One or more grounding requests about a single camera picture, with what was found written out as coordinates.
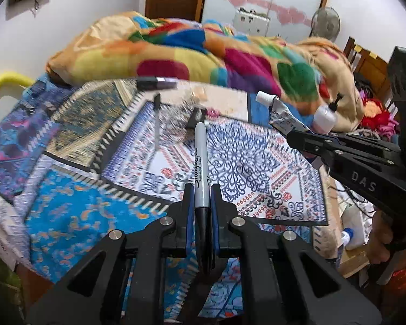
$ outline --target white plastic bottle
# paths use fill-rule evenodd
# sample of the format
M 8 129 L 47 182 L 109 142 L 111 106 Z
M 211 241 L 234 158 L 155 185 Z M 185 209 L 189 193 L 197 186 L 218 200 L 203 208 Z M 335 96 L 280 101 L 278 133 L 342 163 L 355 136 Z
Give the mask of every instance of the white plastic bottle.
M 314 114 L 313 125 L 311 130 L 315 133 L 328 134 L 334 125 L 336 124 L 337 103 L 343 97 L 341 94 L 337 94 L 337 99 L 329 105 L 320 105 Z

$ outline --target metal screw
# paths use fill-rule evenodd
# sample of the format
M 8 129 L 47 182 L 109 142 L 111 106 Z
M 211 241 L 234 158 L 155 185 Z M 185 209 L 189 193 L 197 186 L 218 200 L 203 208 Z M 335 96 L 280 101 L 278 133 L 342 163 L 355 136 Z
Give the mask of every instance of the metal screw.
M 173 218 L 170 216 L 164 216 L 161 219 L 159 219 L 159 222 L 161 225 L 168 226 L 173 223 Z
M 112 240 L 118 240 L 120 237 L 122 237 L 122 231 L 120 231 L 120 230 L 110 231 L 110 233 L 108 234 L 108 237 L 110 237 L 110 239 L 112 239 Z
M 234 217 L 232 219 L 232 224 L 235 226 L 243 226 L 245 225 L 245 219 L 243 217 Z
M 283 237 L 288 241 L 293 241 L 296 239 L 296 233 L 291 230 L 287 230 L 283 232 Z

